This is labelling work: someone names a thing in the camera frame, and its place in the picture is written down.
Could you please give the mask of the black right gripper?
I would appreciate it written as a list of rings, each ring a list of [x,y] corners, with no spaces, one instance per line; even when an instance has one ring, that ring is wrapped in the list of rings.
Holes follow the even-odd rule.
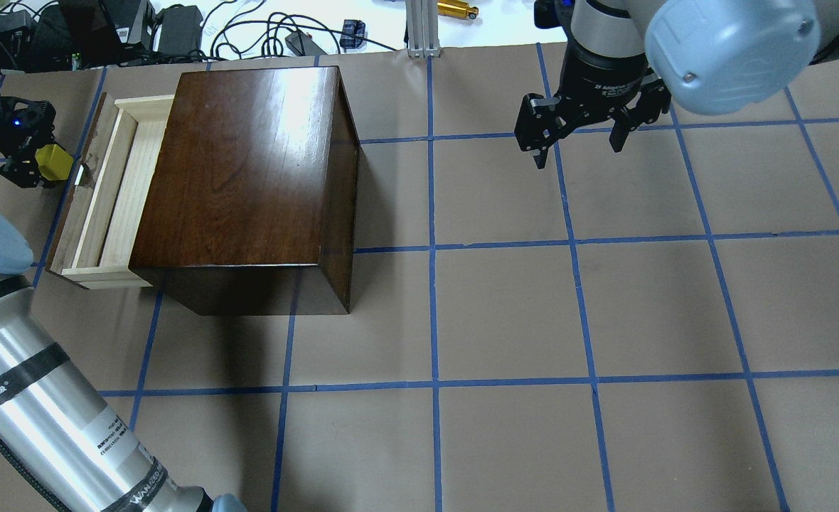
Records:
[[[529,93],[521,98],[513,130],[519,149],[542,171],[563,130],[612,119],[610,146],[621,152],[630,133],[669,112],[672,94],[663,79],[649,78],[651,72],[644,52],[615,58],[568,43],[556,97]]]

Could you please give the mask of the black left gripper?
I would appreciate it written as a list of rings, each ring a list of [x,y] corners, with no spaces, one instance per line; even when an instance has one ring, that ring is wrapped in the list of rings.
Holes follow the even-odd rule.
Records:
[[[37,151],[49,144],[47,125],[0,125],[0,176],[19,188],[53,188],[58,179],[37,162]]]

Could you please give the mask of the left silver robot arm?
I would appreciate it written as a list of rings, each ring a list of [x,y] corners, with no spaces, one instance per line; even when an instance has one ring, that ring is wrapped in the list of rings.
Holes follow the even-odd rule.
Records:
[[[243,511],[179,486],[31,314],[33,252],[0,214],[0,454],[59,511]]]

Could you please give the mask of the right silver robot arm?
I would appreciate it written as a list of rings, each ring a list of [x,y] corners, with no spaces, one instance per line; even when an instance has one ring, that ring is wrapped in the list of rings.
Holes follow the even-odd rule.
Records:
[[[537,1],[534,19],[567,38],[556,91],[527,94],[514,127],[539,169],[582,127],[611,121],[619,152],[673,102],[735,113],[839,60],[839,1]]]

